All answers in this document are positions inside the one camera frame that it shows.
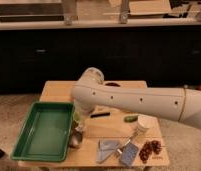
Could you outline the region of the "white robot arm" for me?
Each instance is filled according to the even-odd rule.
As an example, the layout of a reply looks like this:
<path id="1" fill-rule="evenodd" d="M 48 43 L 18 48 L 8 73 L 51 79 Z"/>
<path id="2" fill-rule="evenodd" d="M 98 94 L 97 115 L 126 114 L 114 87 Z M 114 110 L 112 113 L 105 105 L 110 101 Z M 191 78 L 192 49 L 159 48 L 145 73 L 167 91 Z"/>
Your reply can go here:
<path id="1" fill-rule="evenodd" d="M 103 73 L 90 67 L 75 82 L 72 97 L 81 115 L 90 114 L 100 105 L 176 121 L 201 130 L 199 90 L 106 86 Z"/>

